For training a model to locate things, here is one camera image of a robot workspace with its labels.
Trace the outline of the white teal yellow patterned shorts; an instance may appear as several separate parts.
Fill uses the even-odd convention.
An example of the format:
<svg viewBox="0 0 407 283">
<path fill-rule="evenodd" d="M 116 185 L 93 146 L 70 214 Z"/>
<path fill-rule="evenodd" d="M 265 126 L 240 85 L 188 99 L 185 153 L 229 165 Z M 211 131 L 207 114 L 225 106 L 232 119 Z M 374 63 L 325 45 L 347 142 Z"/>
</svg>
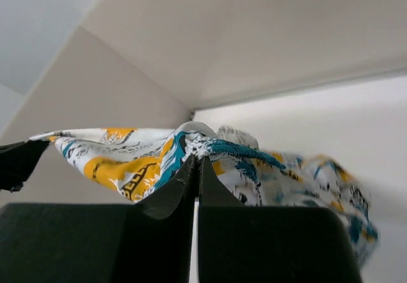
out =
<svg viewBox="0 0 407 283">
<path fill-rule="evenodd" d="M 190 121 L 176 129 L 86 128 L 38 134 L 92 181 L 140 202 L 162 188 L 190 156 L 208 158 L 218 179 L 246 206 L 327 207 L 344 224 L 357 264 L 376 249 L 370 199 L 332 158 L 261 149 L 250 134 Z"/>
</svg>

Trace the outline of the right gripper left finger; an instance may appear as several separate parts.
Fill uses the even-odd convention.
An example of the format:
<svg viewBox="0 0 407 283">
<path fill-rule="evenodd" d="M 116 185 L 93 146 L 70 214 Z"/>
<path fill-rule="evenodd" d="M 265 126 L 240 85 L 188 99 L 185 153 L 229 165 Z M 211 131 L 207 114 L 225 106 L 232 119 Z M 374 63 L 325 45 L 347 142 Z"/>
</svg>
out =
<svg viewBox="0 0 407 283">
<path fill-rule="evenodd" d="M 187 282 L 195 201 L 189 157 L 138 204 L 8 204 L 2 282 Z"/>
</svg>

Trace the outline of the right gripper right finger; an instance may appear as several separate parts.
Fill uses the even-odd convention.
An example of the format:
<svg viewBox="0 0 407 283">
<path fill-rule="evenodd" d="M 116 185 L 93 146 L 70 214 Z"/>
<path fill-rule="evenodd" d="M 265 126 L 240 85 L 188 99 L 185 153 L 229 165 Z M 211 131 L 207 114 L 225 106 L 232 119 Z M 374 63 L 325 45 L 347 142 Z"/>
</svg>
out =
<svg viewBox="0 0 407 283">
<path fill-rule="evenodd" d="M 322 207 L 247 207 L 200 165 L 200 282 L 360 282 L 342 222 Z"/>
</svg>

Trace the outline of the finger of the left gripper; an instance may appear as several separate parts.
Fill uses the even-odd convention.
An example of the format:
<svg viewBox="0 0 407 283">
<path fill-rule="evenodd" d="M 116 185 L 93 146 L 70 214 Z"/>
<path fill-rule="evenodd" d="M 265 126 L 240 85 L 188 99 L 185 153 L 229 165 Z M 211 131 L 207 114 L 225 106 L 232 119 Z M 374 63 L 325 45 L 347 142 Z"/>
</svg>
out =
<svg viewBox="0 0 407 283">
<path fill-rule="evenodd" d="M 1 146 L 1 190 L 20 191 L 48 146 L 48 141 L 22 141 Z"/>
</svg>

